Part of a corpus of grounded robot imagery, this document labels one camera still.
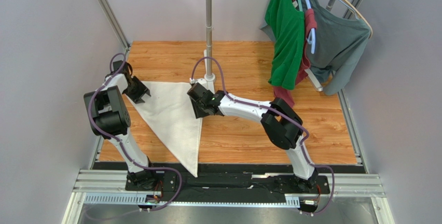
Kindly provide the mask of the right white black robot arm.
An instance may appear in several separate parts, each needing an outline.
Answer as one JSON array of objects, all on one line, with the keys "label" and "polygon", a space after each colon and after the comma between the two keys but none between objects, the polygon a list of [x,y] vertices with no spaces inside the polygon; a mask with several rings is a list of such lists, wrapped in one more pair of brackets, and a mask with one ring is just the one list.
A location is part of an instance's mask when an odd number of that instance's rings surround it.
[{"label": "right white black robot arm", "polygon": [[318,171],[303,145],[307,130],[283,99],[254,101],[222,90],[213,93],[198,82],[191,85],[187,94],[196,118],[233,116],[260,123],[268,139],[287,154],[295,179],[309,188],[315,186]]}]

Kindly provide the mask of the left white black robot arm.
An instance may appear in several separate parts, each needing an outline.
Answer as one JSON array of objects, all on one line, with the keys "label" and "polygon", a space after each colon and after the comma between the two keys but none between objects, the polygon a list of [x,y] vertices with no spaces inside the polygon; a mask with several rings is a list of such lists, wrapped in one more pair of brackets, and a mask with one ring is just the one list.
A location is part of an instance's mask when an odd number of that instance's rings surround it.
[{"label": "left white black robot arm", "polygon": [[144,103],[151,96],[150,90],[132,75],[129,63],[115,61],[104,85],[84,95],[91,128],[95,135],[110,141],[120,152],[128,167],[129,186],[152,190],[158,179],[154,171],[149,170],[151,161],[131,134],[131,119],[123,95],[135,104]]}]

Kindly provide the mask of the white cloth napkin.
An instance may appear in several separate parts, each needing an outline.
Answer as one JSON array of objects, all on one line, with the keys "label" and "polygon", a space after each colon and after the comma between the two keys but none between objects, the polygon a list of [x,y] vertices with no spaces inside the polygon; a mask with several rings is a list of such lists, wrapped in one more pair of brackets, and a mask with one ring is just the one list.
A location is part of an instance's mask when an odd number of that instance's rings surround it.
[{"label": "white cloth napkin", "polygon": [[131,104],[187,171],[198,177],[202,119],[197,119],[185,82],[142,82],[150,95]]}]

